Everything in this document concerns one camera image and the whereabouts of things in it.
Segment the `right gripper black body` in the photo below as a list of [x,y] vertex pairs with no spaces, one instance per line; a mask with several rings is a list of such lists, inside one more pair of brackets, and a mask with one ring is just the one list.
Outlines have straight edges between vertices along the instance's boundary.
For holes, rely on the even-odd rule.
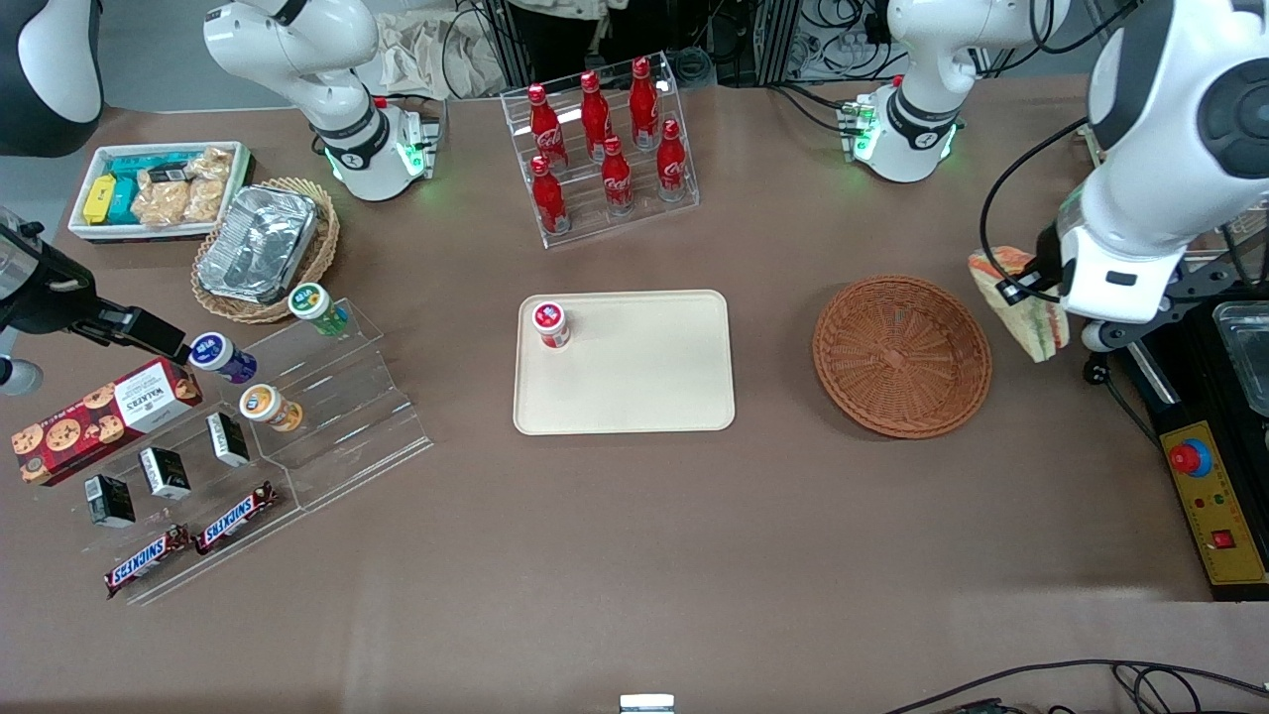
[[3,328],[96,335],[94,276],[37,235],[3,230]]

